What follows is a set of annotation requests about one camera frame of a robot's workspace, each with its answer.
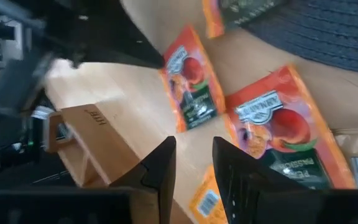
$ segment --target dark blue fabric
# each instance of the dark blue fabric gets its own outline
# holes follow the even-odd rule
[[[243,28],[301,57],[358,71],[358,0],[290,0]]]

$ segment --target orange tea packet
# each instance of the orange tea packet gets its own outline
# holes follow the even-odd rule
[[[222,35],[284,2],[286,0],[203,0],[207,35],[209,38]]]
[[[224,113],[224,95],[200,38],[187,26],[164,54],[160,74],[177,131],[184,132]]]
[[[356,187],[347,162],[292,65],[226,97],[233,144],[312,189]]]
[[[207,168],[203,183],[191,200],[189,209],[199,224],[227,223],[213,165]]]

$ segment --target red peach illustration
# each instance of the red peach illustration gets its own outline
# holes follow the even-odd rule
[[[201,83],[204,80],[204,70],[200,62],[192,57],[186,58],[183,63],[183,76],[190,86]]]
[[[285,143],[303,144],[310,141],[308,122],[293,110],[274,111],[270,125],[273,135],[270,145],[280,152],[294,152],[292,149],[287,149]]]

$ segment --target barcode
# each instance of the barcode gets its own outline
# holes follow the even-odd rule
[[[219,196],[216,195],[212,190],[207,191],[205,197],[198,205],[198,211],[204,217],[207,217],[212,212],[212,209],[215,207],[218,200],[219,200]]]

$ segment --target wooden table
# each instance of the wooden table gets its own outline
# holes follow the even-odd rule
[[[124,0],[135,23],[161,52],[181,28],[192,23],[201,36],[225,94],[234,93],[269,72],[293,62],[331,128],[358,127],[358,73],[310,62],[266,44],[238,29],[208,40],[201,1]],[[145,157],[167,136],[177,138],[175,200],[191,218],[188,204],[212,163],[212,139],[229,139],[221,118],[187,133],[175,133],[175,117],[156,70],[118,64],[86,63],[72,70],[57,61],[47,80],[57,108],[97,103],[128,142]]]

